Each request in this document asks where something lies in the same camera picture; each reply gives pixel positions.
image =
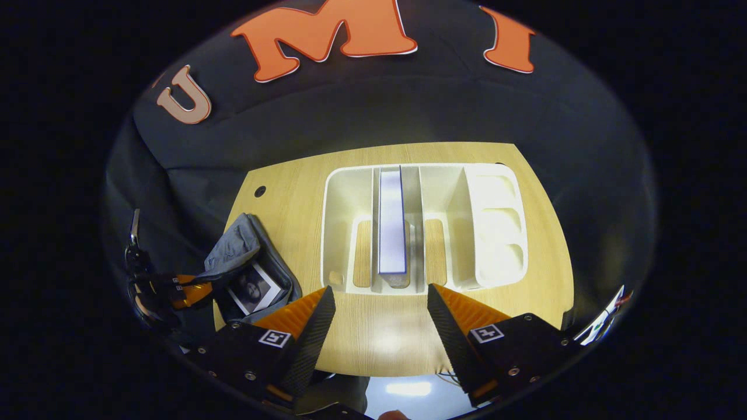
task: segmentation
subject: cable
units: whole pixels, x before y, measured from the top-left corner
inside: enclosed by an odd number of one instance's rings
[[[459,388],[462,388],[459,384],[451,382],[450,380],[444,379],[440,374],[436,374],[436,377],[440,380],[443,380],[446,383],[450,383],[451,385],[458,386]]]

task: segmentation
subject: gray bag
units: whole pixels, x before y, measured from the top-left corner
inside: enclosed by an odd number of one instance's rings
[[[298,280],[280,257],[256,216],[242,213],[236,218],[205,259],[205,272],[194,279],[196,282],[213,282],[214,289],[222,291],[252,261],[257,261],[282,290],[267,308],[240,319],[250,324],[300,298],[302,294]]]

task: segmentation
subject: wire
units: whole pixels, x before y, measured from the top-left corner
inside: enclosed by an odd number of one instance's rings
[[[454,382],[451,382],[450,380],[444,379],[444,377],[442,377],[440,374],[436,374],[436,377],[440,380],[443,380],[446,383],[450,383],[451,385],[458,386],[459,388],[461,388],[461,386],[458,383],[454,383]]]
[[[442,379],[443,377],[449,377],[451,380],[453,380],[454,383],[456,383],[457,386],[460,386],[460,387],[462,386],[462,383],[459,382],[459,379],[456,377],[455,374],[451,373],[450,371],[443,372],[443,370],[444,369],[441,368],[439,371],[436,372],[436,375],[441,377]]]

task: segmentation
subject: letter m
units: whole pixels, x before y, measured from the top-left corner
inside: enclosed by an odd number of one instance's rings
[[[405,35],[397,0],[326,0],[315,14],[278,7],[236,28],[243,36],[258,70],[254,79],[264,83],[291,74],[299,60],[287,57],[280,42],[321,63],[329,57],[332,42],[345,24],[347,42],[340,48],[348,57],[409,54],[418,44]]]

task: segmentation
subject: hand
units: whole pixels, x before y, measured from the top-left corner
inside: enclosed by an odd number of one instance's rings
[[[409,420],[407,416],[402,414],[399,410],[394,411],[387,411],[386,413],[381,413],[381,416],[379,416],[379,420]]]

